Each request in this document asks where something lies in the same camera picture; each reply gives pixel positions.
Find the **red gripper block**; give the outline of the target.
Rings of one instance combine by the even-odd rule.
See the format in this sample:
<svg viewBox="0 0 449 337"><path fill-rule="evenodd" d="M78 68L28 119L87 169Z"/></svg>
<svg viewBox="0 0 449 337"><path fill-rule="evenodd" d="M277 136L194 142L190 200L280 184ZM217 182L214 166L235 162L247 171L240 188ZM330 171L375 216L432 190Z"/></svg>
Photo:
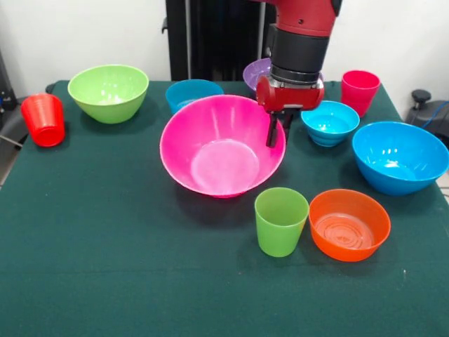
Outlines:
<svg viewBox="0 0 449 337"><path fill-rule="evenodd" d="M274 147L277 140L278 113L285 108L297 108L313 110L319 106L325 93L321 78L312 85L296 85L278 81L271 76L259 77L256 86L256 98L269 113L269 128L267 132L267 147ZM293 111L283 111L283 130L286 140L290 133L290 127L294 120Z"/></svg>

